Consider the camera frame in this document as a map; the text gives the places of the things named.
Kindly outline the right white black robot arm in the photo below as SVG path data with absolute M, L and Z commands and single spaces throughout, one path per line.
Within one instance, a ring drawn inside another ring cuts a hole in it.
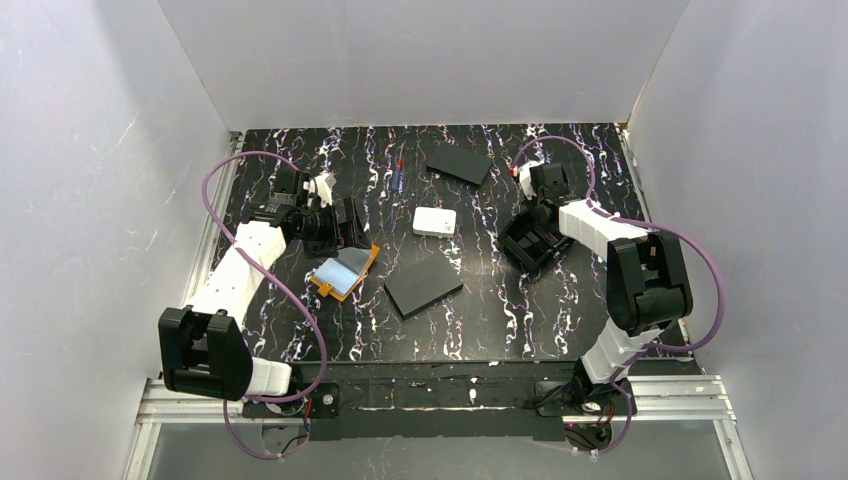
M 531 161 L 510 173 L 524 200 L 498 236 L 505 254 L 535 273 L 578 243 L 606 266 L 608 319 L 568 387 L 573 399 L 615 391 L 628 371 L 627 361 L 692 310 L 680 242 L 578 198 L 560 165 Z

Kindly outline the black plastic box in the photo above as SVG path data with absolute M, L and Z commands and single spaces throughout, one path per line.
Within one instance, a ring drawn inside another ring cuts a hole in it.
M 549 229 L 526 209 L 515 215 L 496 238 L 499 250 L 526 273 L 540 272 L 574 240 Z

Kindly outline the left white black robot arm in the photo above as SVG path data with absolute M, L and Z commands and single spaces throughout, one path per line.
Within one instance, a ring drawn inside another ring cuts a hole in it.
M 290 365 L 249 352 L 246 313 L 289 244 L 300 243 L 309 259 L 370 246 L 355 200 L 334 201 L 335 183 L 330 173 L 280 174 L 266 197 L 250 203 L 206 283 L 185 306 L 163 311 L 158 334 L 169 390 L 224 400 L 290 392 Z

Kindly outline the orange leather card holder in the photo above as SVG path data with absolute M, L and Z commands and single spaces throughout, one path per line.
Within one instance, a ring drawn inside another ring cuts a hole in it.
M 332 297 L 344 302 L 363 282 L 380 249 L 347 247 L 338 256 L 325 260 L 314 272 L 310 281 L 322 297 Z

